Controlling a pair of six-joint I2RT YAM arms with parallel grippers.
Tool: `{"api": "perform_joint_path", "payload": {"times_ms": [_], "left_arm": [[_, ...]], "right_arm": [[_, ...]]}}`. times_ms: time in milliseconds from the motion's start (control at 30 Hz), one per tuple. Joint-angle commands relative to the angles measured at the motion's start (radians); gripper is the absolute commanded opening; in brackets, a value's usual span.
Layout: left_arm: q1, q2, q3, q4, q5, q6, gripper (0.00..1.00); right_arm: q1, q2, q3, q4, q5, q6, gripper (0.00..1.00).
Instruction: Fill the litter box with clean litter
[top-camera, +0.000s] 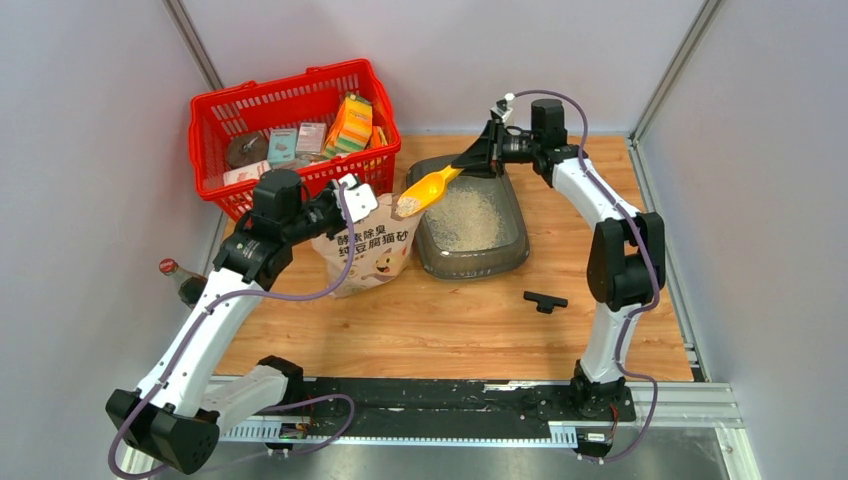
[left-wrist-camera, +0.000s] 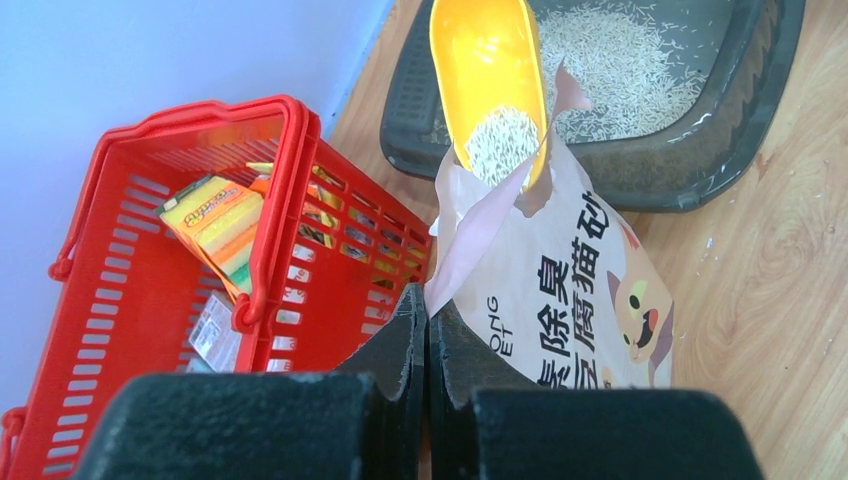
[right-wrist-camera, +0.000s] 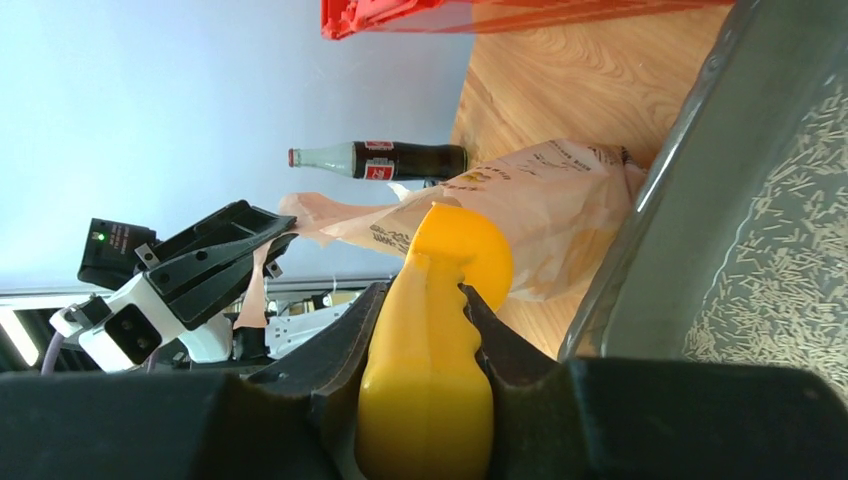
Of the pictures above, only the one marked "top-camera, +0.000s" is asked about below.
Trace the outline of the yellow plastic scoop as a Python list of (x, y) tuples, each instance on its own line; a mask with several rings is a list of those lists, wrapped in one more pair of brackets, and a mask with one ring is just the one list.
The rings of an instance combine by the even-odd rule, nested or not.
[(462, 169), (448, 165), (439, 171), (428, 173), (403, 192), (397, 201), (395, 213), (401, 218), (422, 213), (444, 198), (448, 185), (462, 172)]

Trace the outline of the cat litter bag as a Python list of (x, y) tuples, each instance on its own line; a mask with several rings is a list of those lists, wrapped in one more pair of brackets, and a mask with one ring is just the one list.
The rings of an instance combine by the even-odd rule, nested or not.
[(326, 262), (330, 283), (340, 277), (348, 254), (354, 254), (345, 280), (331, 293), (333, 297), (349, 297), (386, 284), (408, 265), (422, 215), (399, 216), (397, 200), (396, 195), (381, 195), (378, 208), (355, 224), (353, 235), (343, 231), (331, 239), (319, 237), (311, 241)]

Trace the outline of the black bag clip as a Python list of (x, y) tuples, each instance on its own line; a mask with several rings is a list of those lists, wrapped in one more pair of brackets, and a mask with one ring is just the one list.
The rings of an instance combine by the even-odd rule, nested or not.
[(565, 298), (532, 291), (524, 291), (523, 299), (525, 301), (534, 302), (537, 312), (548, 315), (552, 314), (556, 309), (564, 309), (569, 305), (569, 301)]

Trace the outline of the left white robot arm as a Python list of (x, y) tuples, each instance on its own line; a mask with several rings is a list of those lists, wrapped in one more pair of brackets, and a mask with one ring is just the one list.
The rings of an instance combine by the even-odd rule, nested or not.
[(339, 233), (379, 205), (370, 185), (347, 174), (311, 198), (301, 176), (271, 170), (253, 189), (253, 206), (221, 244), (203, 291), (159, 362), (133, 390), (115, 390), (106, 411), (117, 427), (108, 464), (118, 478), (132, 473), (117, 463), (120, 444), (146, 454), (158, 467), (190, 475), (214, 452), (222, 434), (255, 414), (291, 415), (315, 404), (307, 398), (301, 367), (279, 357), (262, 359), (248, 374), (213, 391), (215, 367), (249, 314), (272, 297), (294, 246)]

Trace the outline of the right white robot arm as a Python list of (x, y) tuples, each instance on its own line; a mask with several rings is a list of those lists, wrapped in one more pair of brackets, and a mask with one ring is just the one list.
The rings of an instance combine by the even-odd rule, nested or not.
[(641, 315), (657, 306), (665, 281), (665, 225), (659, 214), (640, 212), (602, 178), (583, 142), (568, 142), (567, 99), (542, 91), (536, 96), (528, 129), (508, 123), (513, 95), (498, 100), (478, 139), (452, 165), (466, 175), (494, 177), (507, 164), (529, 164), (592, 228), (586, 276), (597, 306), (568, 402), (577, 416), (593, 419), (622, 409), (633, 331)]

